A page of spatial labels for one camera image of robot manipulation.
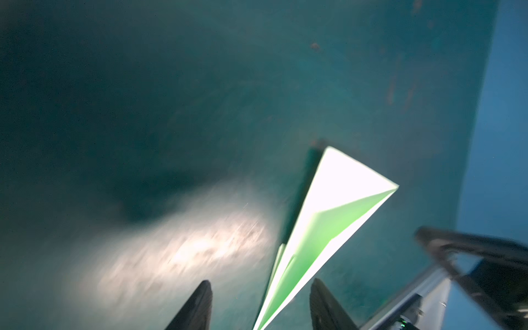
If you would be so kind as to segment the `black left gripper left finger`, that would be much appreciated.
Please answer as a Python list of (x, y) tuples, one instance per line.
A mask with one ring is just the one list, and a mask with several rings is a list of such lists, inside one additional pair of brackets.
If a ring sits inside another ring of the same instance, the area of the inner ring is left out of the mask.
[(203, 280), (165, 330), (209, 330), (212, 306), (211, 283)]

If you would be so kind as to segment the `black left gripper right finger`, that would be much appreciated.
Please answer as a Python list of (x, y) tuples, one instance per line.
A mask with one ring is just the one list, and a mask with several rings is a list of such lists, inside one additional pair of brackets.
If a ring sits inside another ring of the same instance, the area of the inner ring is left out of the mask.
[(311, 285), (309, 309), (313, 330), (359, 330), (320, 279)]

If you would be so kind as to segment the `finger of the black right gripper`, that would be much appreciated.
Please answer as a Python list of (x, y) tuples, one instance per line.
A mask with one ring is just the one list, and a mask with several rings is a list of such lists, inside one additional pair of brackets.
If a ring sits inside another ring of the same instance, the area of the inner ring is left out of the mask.
[(422, 226), (415, 239), (500, 329), (527, 328), (527, 246)]

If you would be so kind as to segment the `light green paper sheet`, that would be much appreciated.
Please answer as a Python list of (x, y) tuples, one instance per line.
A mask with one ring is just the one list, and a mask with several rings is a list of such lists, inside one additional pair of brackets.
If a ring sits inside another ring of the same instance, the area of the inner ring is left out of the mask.
[(398, 188), (350, 155), (326, 147), (290, 238), (279, 247), (254, 329), (266, 329)]

